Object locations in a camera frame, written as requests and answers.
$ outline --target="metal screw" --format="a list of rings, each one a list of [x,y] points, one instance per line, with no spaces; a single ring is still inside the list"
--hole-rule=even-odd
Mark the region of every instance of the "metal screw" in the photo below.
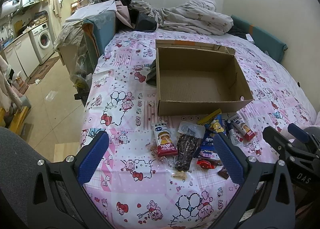
[[[38,160],[38,166],[42,166],[44,164],[44,160]]]
[[[284,162],[283,160],[279,160],[279,161],[278,161],[278,164],[279,164],[280,166],[284,166],[284,165],[285,165],[285,162]]]
[[[257,158],[254,157],[254,156],[249,156],[248,159],[249,159],[250,162],[256,162],[257,161]]]
[[[67,162],[73,162],[74,159],[75,159],[74,156],[67,156],[67,157],[66,157],[66,161],[67,161]]]

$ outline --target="bedsheet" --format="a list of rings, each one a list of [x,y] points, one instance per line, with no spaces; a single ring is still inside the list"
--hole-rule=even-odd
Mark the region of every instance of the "bedsheet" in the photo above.
[[[162,163],[151,152],[155,142],[151,124],[167,122],[177,142],[180,122],[202,117],[157,116],[156,88],[145,83],[155,59],[156,39],[208,42],[236,50],[254,97],[239,111],[256,133],[241,148],[247,156],[274,163],[278,157],[262,139],[263,129],[272,126],[280,131],[291,122],[314,124],[316,112],[289,73],[247,40],[166,30],[115,35],[93,74],[80,142],[87,145],[105,130],[110,145],[85,190],[115,228],[206,228],[239,186],[217,175],[221,166],[202,170],[195,159],[187,179],[173,178],[174,162]]]

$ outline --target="floor mat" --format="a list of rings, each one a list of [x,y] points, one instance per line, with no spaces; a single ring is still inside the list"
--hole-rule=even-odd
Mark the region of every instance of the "floor mat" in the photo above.
[[[42,80],[59,59],[60,57],[50,58],[43,65],[40,65],[38,70],[30,77],[28,84],[35,83],[36,79]]]

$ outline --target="hello kitty bedsheet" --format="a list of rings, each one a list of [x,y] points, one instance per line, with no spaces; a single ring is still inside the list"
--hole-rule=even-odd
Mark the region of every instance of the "hello kitty bedsheet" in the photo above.
[[[311,125],[316,112],[280,64],[239,37],[164,30],[121,32],[114,36],[93,74],[81,134],[83,146],[98,131],[105,130],[110,144],[84,187],[115,228],[205,228],[227,206],[238,185],[217,175],[221,167],[202,170],[195,159],[188,178],[175,179],[173,161],[161,163],[150,151],[155,142],[151,124],[167,122],[177,142],[180,122],[196,122],[202,117],[157,116],[156,88],[145,82],[148,66],[156,56],[156,39],[215,43],[236,50],[236,59],[254,97],[253,102],[239,111],[256,133],[242,147],[247,156],[275,162],[275,152],[262,139],[263,129],[272,126],[280,131],[291,122]]]

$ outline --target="open cardboard box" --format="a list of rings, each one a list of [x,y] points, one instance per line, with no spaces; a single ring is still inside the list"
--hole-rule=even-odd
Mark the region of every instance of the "open cardboard box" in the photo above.
[[[235,53],[216,44],[156,40],[158,116],[236,112],[250,103]]]

